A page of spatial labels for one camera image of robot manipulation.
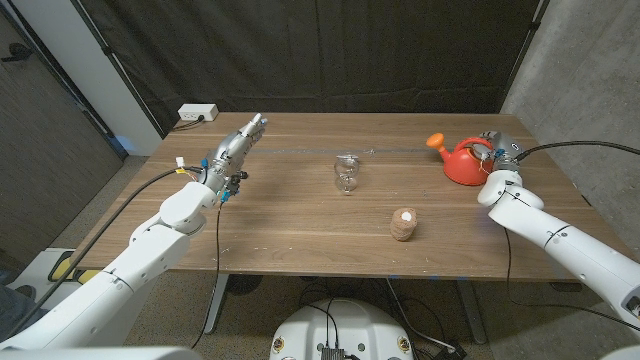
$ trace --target black backdrop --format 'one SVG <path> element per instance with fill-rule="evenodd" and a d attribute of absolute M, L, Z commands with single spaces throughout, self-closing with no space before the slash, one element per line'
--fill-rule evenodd
<path fill-rule="evenodd" d="M 538 0 L 84 0 L 167 132 L 221 111 L 499 110 Z"/>

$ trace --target clear glass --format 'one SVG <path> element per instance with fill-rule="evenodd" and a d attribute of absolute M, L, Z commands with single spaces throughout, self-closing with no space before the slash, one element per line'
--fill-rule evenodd
<path fill-rule="evenodd" d="M 336 172 L 335 183 L 340 191 L 349 193 L 358 186 L 360 164 L 357 156 L 339 155 L 333 168 Z"/>

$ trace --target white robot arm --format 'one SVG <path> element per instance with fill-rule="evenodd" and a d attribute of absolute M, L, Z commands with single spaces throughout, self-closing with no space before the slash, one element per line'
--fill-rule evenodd
<path fill-rule="evenodd" d="M 86 346 L 136 291 L 187 253 L 190 239 L 206 224 L 201 210 L 212 208 L 220 193 L 224 202 L 238 192 L 240 179 L 247 177 L 240 171 L 244 157 L 266 124 L 267 119 L 257 114 L 229 134 L 203 160 L 198 181 L 165 200 L 160 212 L 133 232 L 129 246 L 111 264 L 28 329 L 0 343 L 0 350 Z"/>
<path fill-rule="evenodd" d="M 602 297 L 620 318 L 640 326 L 640 264 L 542 211 L 543 201 L 512 170 L 493 171 L 478 194 L 498 224 L 544 249 Z M 640 332 L 633 330 L 640 337 Z"/>

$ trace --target electrical wire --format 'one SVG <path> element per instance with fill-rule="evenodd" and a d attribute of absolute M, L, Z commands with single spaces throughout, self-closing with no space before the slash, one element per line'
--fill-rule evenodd
<path fill-rule="evenodd" d="M 322 284 L 317 283 L 317 282 L 313 282 L 313 283 L 307 285 L 302 290 L 302 292 L 300 293 L 300 297 L 298 298 L 298 306 L 299 307 L 303 307 L 304 306 L 304 304 L 302 302 L 302 299 L 304 298 L 304 296 L 306 294 L 309 294 L 309 293 L 320 293 L 320 294 L 324 294 L 324 295 L 328 295 L 329 294 L 329 290 L 326 287 L 323 287 L 321 290 L 312 290 L 311 289 L 312 286 L 321 286 L 321 287 L 323 287 Z"/>
<path fill-rule="evenodd" d="M 335 293 L 340 297 L 354 297 L 356 294 L 362 291 L 362 285 L 364 285 L 365 280 L 367 279 L 366 278 L 360 279 L 360 283 L 356 287 L 351 287 L 351 284 L 342 284 L 338 286 L 338 289 L 335 291 Z"/>
<path fill-rule="evenodd" d="M 173 129 L 171 129 L 171 131 L 189 130 L 192 127 L 202 123 L 203 121 L 204 121 L 204 115 L 200 115 L 200 116 L 198 116 L 198 120 L 192 121 L 192 122 L 190 122 L 188 124 L 185 124 L 185 125 L 180 125 L 180 126 L 174 127 Z"/>
<path fill-rule="evenodd" d="M 220 210 L 222 210 L 223 204 L 224 204 L 223 202 L 220 202 L 220 206 L 218 207 L 218 218 L 216 219 L 216 253 L 218 254 L 216 255 L 216 284 L 213 286 L 213 291 L 211 292 L 211 299 L 209 299 L 207 314 L 209 314 L 209 311 L 211 311 L 213 296 L 215 295 L 216 287 L 218 286 L 218 275 L 220 274 L 220 237 L 219 237 L 220 231 L 219 229 L 220 229 Z M 202 330 L 200 330 L 200 335 L 198 335 L 198 338 L 196 339 L 196 341 L 194 341 L 193 345 L 191 345 L 192 350 L 195 349 L 196 346 L 198 346 L 200 339 L 202 339 L 202 336 L 204 335 L 204 329 L 206 327 L 207 327 L 207 318 L 205 317 L 204 323 L 202 323 Z"/>
<path fill-rule="evenodd" d="M 180 170 L 176 170 L 176 172 L 177 172 L 178 174 L 185 174 L 185 175 L 189 176 L 189 177 L 191 178 L 191 180 L 193 180 L 193 181 L 196 181 L 196 182 L 198 181 L 198 178 L 197 178 L 197 177 L 195 177 L 195 176 L 194 176 L 193 174 L 191 174 L 191 173 L 188 173 L 188 172 L 187 172 L 183 167 L 181 167 L 181 168 L 180 168 Z"/>
<path fill-rule="evenodd" d="M 372 288 L 374 289 L 374 291 L 377 291 L 378 293 L 384 295 L 385 300 L 387 301 L 387 307 L 389 308 L 389 312 L 391 313 L 391 315 L 393 317 L 397 317 L 397 310 L 396 307 L 397 305 L 395 304 L 395 302 L 393 301 L 393 297 L 391 296 L 391 294 L 389 293 L 389 289 L 387 289 L 386 286 L 378 283 L 376 280 L 377 279 L 369 279 L 371 280 L 371 284 L 375 285 Z"/>
<path fill-rule="evenodd" d="M 420 356 L 418 356 L 418 353 L 416 352 L 416 346 L 413 343 L 413 341 L 411 342 L 411 352 L 413 353 L 413 358 L 416 360 L 422 360 L 422 358 Z"/>
<path fill-rule="evenodd" d="M 579 141 L 565 141 L 565 142 L 557 142 L 557 143 L 551 143 L 551 144 L 546 144 L 546 145 L 535 146 L 535 147 L 532 147 L 529 150 L 523 151 L 521 154 L 519 154 L 518 156 L 515 157 L 515 160 L 516 161 L 522 161 L 524 158 L 529 156 L 532 152 L 535 152 L 535 151 L 538 151 L 538 150 L 550 149 L 550 148 L 561 147 L 561 146 L 574 146 L 574 145 L 606 146 L 606 147 L 611 147 L 611 148 L 627 151 L 627 152 L 630 152 L 630 153 L 633 153 L 633 154 L 636 154 L 636 155 L 640 155 L 640 150 L 634 149 L 632 147 L 616 144 L 616 143 L 610 143 L 610 142 L 606 142 L 606 141 L 579 140 Z"/>
<path fill-rule="evenodd" d="M 204 180 L 202 180 L 203 184 L 207 183 L 207 177 L 209 176 L 209 167 L 205 166 L 202 171 L 204 172 Z"/>
<path fill-rule="evenodd" d="M 435 311 L 433 311 L 430 307 L 427 306 L 427 304 L 425 304 L 424 302 L 422 302 L 419 299 L 412 298 L 412 297 L 405 297 L 402 300 L 400 300 L 400 302 L 405 302 L 405 301 L 415 301 L 418 304 L 422 305 L 422 307 L 427 309 L 427 311 L 430 312 L 431 315 L 433 315 L 433 317 L 436 319 L 436 323 L 438 324 L 438 328 L 440 329 L 440 335 L 442 335 L 442 340 L 444 341 L 447 338 L 444 335 L 444 327 L 442 326 L 442 322 L 440 321 L 440 317 L 438 317 L 438 314 L 436 314 Z"/>
<path fill-rule="evenodd" d="M 487 171 L 487 169 L 484 168 L 484 160 L 485 159 L 480 160 L 480 170 L 484 171 L 488 175 L 489 172 Z"/>
<path fill-rule="evenodd" d="M 331 303 L 333 302 L 333 299 L 335 299 L 336 297 L 332 297 L 331 300 L 329 300 L 329 305 L 327 305 L 327 339 L 329 338 L 329 308 L 331 307 Z M 336 349 L 338 348 L 338 330 L 336 329 Z"/>
<path fill-rule="evenodd" d="M 434 359 L 433 355 L 431 355 L 431 353 L 428 352 L 427 350 L 418 349 L 418 348 L 415 347 L 415 345 L 413 345 L 413 343 L 412 343 L 412 346 L 414 347 L 415 351 L 417 351 L 418 353 L 426 355 L 431 360 Z"/>
<path fill-rule="evenodd" d="M 176 170 L 180 170 L 180 169 L 182 169 L 182 168 L 175 168 L 175 169 L 172 169 L 172 170 L 169 170 L 169 171 L 165 171 L 165 172 L 161 173 L 160 175 L 157 175 L 156 177 L 154 177 L 153 179 L 147 181 L 142 186 L 140 186 L 138 189 L 136 189 L 131 195 L 129 195 L 129 197 L 122 203 L 122 205 L 120 205 L 120 207 L 113 213 L 113 215 L 111 215 L 111 217 L 109 217 L 109 219 L 104 223 L 104 225 L 102 225 L 100 230 L 98 230 L 98 232 L 93 236 L 93 238 L 91 238 L 91 240 L 87 243 L 87 246 L 85 246 L 84 249 L 82 249 L 80 254 L 78 254 L 78 257 L 76 257 L 76 259 L 69 265 L 69 268 L 49 288 L 49 290 L 42 296 L 42 298 L 40 298 L 40 300 L 38 300 L 38 302 L 35 304 L 35 306 L 13 327 L 13 329 L 11 329 L 11 331 L 9 332 L 9 335 L 7 336 L 7 339 L 12 337 L 12 336 L 14 336 L 18 332 L 20 332 L 20 329 L 22 329 L 22 327 L 27 323 L 27 321 L 29 321 L 29 319 L 31 319 L 33 314 L 35 314 L 42 307 L 42 305 L 51 297 L 51 295 L 60 287 L 60 285 L 62 285 L 62 283 L 65 282 L 65 280 L 67 279 L 69 274 L 71 274 L 71 272 L 73 270 L 75 270 L 75 268 L 78 266 L 80 261 L 82 261 L 82 259 L 84 259 L 84 257 L 87 255 L 89 250 L 91 250 L 93 245 L 95 245 L 95 243 L 98 241 L 100 236 L 102 236 L 102 234 L 104 234 L 104 232 L 113 223 L 113 221 L 118 217 L 118 215 L 120 215 L 120 213 L 122 213 L 122 211 L 127 207 L 127 205 L 129 205 L 131 200 L 133 200 L 138 194 L 140 194 L 140 192 L 142 192 L 142 190 L 146 189 L 149 185 L 153 184 L 154 182 L 156 182 L 156 181 L 158 181 L 158 180 L 160 180 L 160 179 L 162 179 L 162 178 L 164 178 L 166 176 L 169 176 L 171 174 L 175 174 Z M 189 170 L 189 171 L 201 171 L 202 170 L 201 168 L 198 168 L 198 167 L 186 167 L 185 169 Z"/>
<path fill-rule="evenodd" d="M 565 304 L 525 304 L 525 303 L 521 303 L 519 301 L 513 300 L 513 298 L 511 297 L 511 240 L 509 239 L 509 231 L 507 230 L 507 228 L 504 228 L 504 233 L 505 235 L 507 235 L 507 245 L 509 246 L 509 265 L 507 267 L 507 296 L 509 297 L 509 301 L 511 301 L 512 303 L 516 304 L 516 305 L 520 305 L 520 306 L 528 306 L 528 307 L 555 307 L 555 308 L 565 308 L 565 309 L 573 309 L 573 310 L 581 310 L 581 311 L 586 311 L 588 313 L 594 314 L 594 315 L 598 315 L 601 316 L 603 318 L 615 321 L 617 323 L 620 323 L 622 325 L 628 326 L 634 330 L 640 331 L 640 327 L 635 326 L 633 324 L 629 324 L 626 321 L 620 320 L 618 318 L 615 318 L 613 316 L 607 315 L 607 314 L 603 314 L 601 312 L 595 311 L 595 310 L 591 310 L 589 308 L 584 308 L 584 307 L 580 307 L 580 306 L 575 306 L 575 305 L 565 305 Z"/>
<path fill-rule="evenodd" d="M 407 319 L 407 315 L 404 313 L 404 310 L 402 309 L 402 305 L 400 304 L 400 300 L 398 300 L 398 296 L 396 295 L 395 290 L 393 290 L 393 286 L 391 286 L 391 281 L 389 281 L 389 278 L 386 279 L 387 280 L 387 285 L 389 285 L 389 289 L 391 290 L 391 293 L 393 294 L 393 298 L 396 300 L 396 303 L 398 304 L 398 307 L 400 308 L 400 313 L 402 314 L 402 317 L 404 318 L 404 321 L 407 323 L 407 326 L 409 326 L 409 328 L 411 329 L 411 331 L 413 331 L 414 333 L 416 333 L 416 335 L 420 336 L 421 338 L 425 339 L 425 340 L 429 340 L 431 342 L 434 342 L 436 344 L 440 344 L 442 346 L 446 346 L 447 348 L 449 348 L 449 352 L 454 353 L 456 352 L 456 348 L 452 345 L 447 344 L 444 341 L 440 341 L 437 339 L 434 339 L 430 336 L 427 336 L 421 332 L 419 332 L 418 330 L 416 330 L 413 325 L 411 325 L 411 323 L 409 322 L 409 319 Z"/>
<path fill-rule="evenodd" d="M 320 310 L 323 313 L 327 314 L 327 316 L 331 319 L 331 321 L 333 322 L 333 328 L 336 332 L 336 343 L 338 343 L 338 325 L 336 325 L 336 320 L 333 318 L 333 316 L 331 314 L 329 314 L 328 311 L 321 309 L 315 305 L 311 305 L 311 304 L 305 304 L 304 306 L 308 306 L 308 307 L 312 307 L 314 309 Z M 329 347 L 329 333 L 327 332 L 327 342 L 326 342 L 326 347 Z"/>

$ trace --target white power strip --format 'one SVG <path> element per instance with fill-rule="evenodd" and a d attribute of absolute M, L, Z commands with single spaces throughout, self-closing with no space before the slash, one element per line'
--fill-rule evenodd
<path fill-rule="evenodd" d="M 216 104 L 183 104 L 178 114 L 184 121 L 196 121 L 200 116 L 204 116 L 205 121 L 213 121 L 218 116 L 218 107 Z"/>

